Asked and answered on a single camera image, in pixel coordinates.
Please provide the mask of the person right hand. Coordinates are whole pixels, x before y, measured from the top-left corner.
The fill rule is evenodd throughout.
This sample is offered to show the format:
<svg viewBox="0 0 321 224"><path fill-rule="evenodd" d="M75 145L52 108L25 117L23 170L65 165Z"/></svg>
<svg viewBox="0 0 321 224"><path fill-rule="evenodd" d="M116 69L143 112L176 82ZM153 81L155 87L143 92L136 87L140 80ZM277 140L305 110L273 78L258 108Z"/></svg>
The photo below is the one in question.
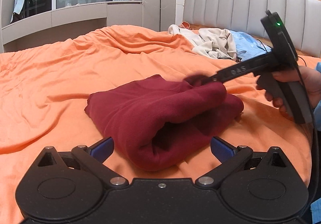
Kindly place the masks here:
<svg viewBox="0 0 321 224"><path fill-rule="evenodd" d="M296 70L273 72L273 77L280 82L299 81L304 83L314 118L316 119L317 128L320 129L320 71L305 66L299 66L299 71L301 77L299 77ZM272 102L274 107L279 109L283 117L292 120L281 98L276 98L267 91L265 92L265 98L268 102Z"/></svg>

